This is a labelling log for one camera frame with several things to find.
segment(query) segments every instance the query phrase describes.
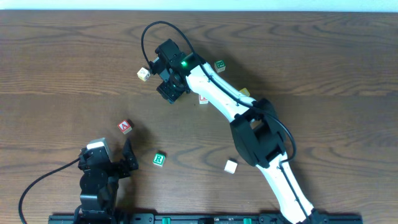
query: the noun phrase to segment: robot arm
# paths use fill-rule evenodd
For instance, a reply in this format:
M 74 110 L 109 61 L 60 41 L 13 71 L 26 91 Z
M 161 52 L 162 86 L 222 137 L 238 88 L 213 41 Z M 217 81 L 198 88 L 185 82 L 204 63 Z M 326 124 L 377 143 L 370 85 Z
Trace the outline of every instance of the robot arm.
M 291 223 L 308 222 L 305 220 L 312 213 L 313 206 L 302 193 L 289 163 L 280 163 L 287 159 L 283 129 L 275 121 L 238 104 L 224 91 L 244 103 L 261 107 L 276 117 L 271 103 L 267 100 L 256 102 L 255 99 L 240 93 L 226 83 L 209 63 L 202 58 L 200 61 L 196 60 L 192 54 L 186 56 L 170 39 L 160 45 L 155 52 L 159 58 L 152 64 L 152 73 L 158 73 L 164 80 L 157 91 L 170 103 L 173 103 L 184 91 L 187 93 L 193 91 L 208 99 L 230 122 L 239 154 L 248 164 L 256 166 L 268 181 L 278 199 L 283 216 Z M 212 80 L 209 80 L 203 72 L 200 63 L 207 74 L 212 76 Z M 253 129 L 251 123 L 255 120 L 261 121 L 261 124 Z M 285 173 L 281 171 L 280 166 L 283 166 Z

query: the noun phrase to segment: green block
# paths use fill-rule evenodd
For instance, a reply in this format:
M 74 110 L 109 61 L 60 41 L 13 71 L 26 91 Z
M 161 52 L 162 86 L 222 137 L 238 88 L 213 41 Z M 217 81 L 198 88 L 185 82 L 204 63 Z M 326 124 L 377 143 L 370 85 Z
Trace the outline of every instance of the green block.
M 225 70 L 225 63 L 223 60 L 219 60 L 214 63 L 214 67 L 216 68 L 216 72 L 222 72 Z
M 166 160 L 166 156 L 165 156 L 165 155 L 162 155 L 162 154 L 160 154 L 160 153 L 157 153 L 157 154 L 155 154 L 153 163 L 154 163 L 155 165 L 157 165 L 157 166 L 161 166 L 161 167 L 162 167 L 165 160 Z

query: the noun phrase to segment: white block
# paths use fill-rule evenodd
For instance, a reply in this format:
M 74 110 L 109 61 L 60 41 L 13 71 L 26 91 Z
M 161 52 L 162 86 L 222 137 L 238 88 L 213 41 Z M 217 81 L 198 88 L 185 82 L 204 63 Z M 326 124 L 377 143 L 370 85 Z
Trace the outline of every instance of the white block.
M 228 161 L 226 161 L 226 165 L 225 165 L 224 170 L 225 170 L 226 172 L 229 172 L 229 173 L 231 173 L 231 174 L 234 174 L 237 166 L 238 166 L 238 164 L 237 164 L 236 162 L 233 162 L 233 161 L 231 161 L 231 160 L 228 160 Z
M 207 100 L 205 97 L 199 95 L 199 104 L 207 104 L 209 103 L 209 100 Z
M 140 78 L 142 81 L 146 82 L 148 78 L 150 77 L 150 72 L 146 70 L 145 68 L 141 68 L 137 72 L 138 78 Z

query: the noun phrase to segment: wood grain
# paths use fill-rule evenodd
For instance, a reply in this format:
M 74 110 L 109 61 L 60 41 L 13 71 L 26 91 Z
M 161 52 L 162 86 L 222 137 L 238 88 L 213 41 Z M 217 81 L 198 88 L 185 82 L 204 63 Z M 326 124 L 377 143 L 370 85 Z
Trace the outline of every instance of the wood grain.
M 279 204 L 258 170 L 236 152 L 228 122 L 194 94 L 170 105 L 144 65 L 141 32 L 153 21 L 183 30 L 236 88 L 273 102 L 293 132 L 291 163 L 315 207 L 398 222 L 398 15 L 307 12 L 0 12 L 0 223 L 19 223 L 17 203 L 40 175 L 106 137 L 113 158 L 131 138 L 140 170 L 121 180 L 118 206 L 159 213 L 257 213 Z M 172 29 L 153 27 L 149 58 Z M 123 119 L 136 127 L 127 136 Z M 163 168 L 155 152 L 167 153 Z M 239 162 L 234 175 L 227 159 Z M 79 205 L 73 166 L 27 195 L 29 223 Z

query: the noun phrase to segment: small cube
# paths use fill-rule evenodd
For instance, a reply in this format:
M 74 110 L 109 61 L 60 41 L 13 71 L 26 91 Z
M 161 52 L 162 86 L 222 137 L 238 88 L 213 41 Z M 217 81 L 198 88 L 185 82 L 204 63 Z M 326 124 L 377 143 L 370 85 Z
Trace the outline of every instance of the small cube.
M 131 125 L 126 121 L 122 121 L 120 124 L 118 124 L 118 127 L 120 131 L 123 132 L 123 134 L 127 134 L 129 131 L 132 130 Z
M 226 165 L 225 165 L 224 170 L 226 172 L 234 174 L 237 166 L 238 166 L 238 164 L 236 162 L 228 160 L 228 161 L 226 161 Z
M 137 72 L 138 78 L 140 78 L 142 81 L 146 82 L 148 78 L 150 77 L 150 72 L 146 70 L 145 68 L 141 68 Z
M 247 88 L 243 88 L 239 91 L 245 96 L 250 96 L 249 90 Z
M 220 73 L 225 70 L 225 63 L 223 60 L 219 60 L 214 63 L 214 67 L 216 68 L 216 72 Z
M 160 153 L 155 154 L 153 163 L 157 166 L 163 167 L 164 161 L 166 160 L 166 156 Z
M 205 97 L 199 95 L 199 104 L 207 104 L 207 103 L 209 103 L 209 101 Z

